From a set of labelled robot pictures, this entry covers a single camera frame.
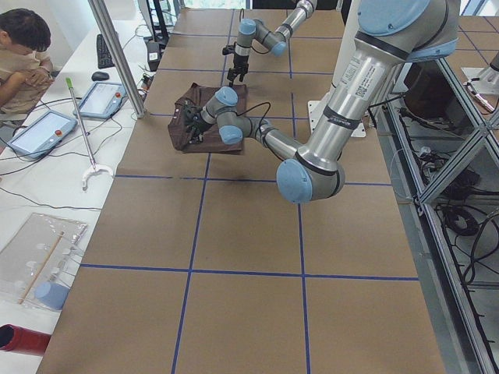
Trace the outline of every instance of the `person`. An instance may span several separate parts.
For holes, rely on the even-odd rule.
[[[50,87],[47,23],[29,9],[0,14],[0,112],[29,113]]]

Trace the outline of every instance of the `red cylinder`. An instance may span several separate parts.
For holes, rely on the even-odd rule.
[[[0,350],[43,356],[51,335],[14,325],[0,327]]]

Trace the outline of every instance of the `brown cloth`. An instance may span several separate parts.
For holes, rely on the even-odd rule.
[[[203,107],[219,89],[220,87],[204,87],[193,83],[189,90],[175,102],[175,113],[177,115],[168,124],[168,132],[176,150],[181,150],[184,153],[222,153],[242,150],[242,142],[232,145],[224,144],[218,134],[216,125],[211,126],[204,133],[203,142],[190,143],[193,130],[186,132],[184,104],[187,102]],[[237,112],[243,113],[246,110],[246,97],[248,95],[246,85],[234,86],[233,89],[239,97],[236,106]]]

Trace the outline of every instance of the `man's hair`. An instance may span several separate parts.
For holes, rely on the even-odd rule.
[[[0,29],[6,31],[15,44],[34,51],[47,51],[50,29],[38,14],[29,9],[12,9],[0,14]]]

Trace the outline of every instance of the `computer mouse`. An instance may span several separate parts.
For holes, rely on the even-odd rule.
[[[92,80],[95,82],[96,80],[108,80],[109,74],[106,72],[95,72],[92,74]]]

